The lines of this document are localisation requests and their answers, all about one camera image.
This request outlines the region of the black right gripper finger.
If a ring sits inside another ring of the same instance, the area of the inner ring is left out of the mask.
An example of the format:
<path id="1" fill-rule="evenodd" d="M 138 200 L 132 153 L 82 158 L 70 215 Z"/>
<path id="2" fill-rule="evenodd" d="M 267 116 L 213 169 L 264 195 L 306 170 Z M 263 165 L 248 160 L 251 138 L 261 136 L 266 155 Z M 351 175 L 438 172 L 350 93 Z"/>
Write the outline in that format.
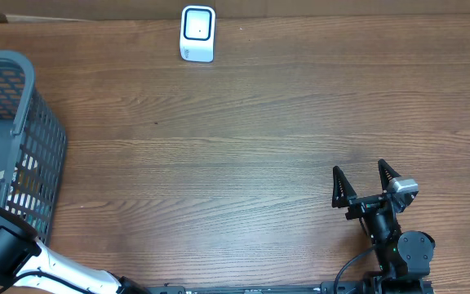
<path id="1" fill-rule="evenodd" d="M 391 179 L 401 176 L 384 159 L 380 159 L 378 161 L 378 169 L 383 191 L 388 190 L 388 185 Z"/>
<path id="2" fill-rule="evenodd" d="M 357 198 L 357 193 L 340 167 L 334 166 L 332 172 L 333 194 L 331 205 L 333 208 L 348 207 Z"/>

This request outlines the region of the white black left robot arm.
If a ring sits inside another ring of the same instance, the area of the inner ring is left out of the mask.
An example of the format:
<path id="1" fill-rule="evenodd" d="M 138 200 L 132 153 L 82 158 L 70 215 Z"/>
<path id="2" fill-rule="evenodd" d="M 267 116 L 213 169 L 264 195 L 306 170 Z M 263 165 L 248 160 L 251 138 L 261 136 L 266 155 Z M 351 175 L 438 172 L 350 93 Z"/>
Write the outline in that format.
<path id="1" fill-rule="evenodd" d="M 146 293 L 126 277 L 91 269 L 53 252 L 38 232 L 0 207 L 0 293 L 31 287 L 50 293 Z"/>

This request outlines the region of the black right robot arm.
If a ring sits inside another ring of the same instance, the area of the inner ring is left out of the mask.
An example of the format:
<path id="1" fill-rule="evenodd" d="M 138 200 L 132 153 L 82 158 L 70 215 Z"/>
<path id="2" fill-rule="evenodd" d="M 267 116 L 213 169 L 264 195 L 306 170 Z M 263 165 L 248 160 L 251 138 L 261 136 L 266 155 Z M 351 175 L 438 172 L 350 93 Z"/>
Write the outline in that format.
<path id="1" fill-rule="evenodd" d="M 416 180 L 401 176 L 385 160 L 378 161 L 381 194 L 358 197 L 340 167 L 332 169 L 333 208 L 346 208 L 347 220 L 359 220 L 371 247 L 348 261 L 326 288 L 333 293 L 433 293 L 424 280 L 430 274 L 435 240 L 422 231 L 404 232 L 397 215 L 404 212 L 419 192 Z M 362 280 L 342 282 L 345 270 L 370 253 L 376 255 L 378 271 L 364 274 Z"/>

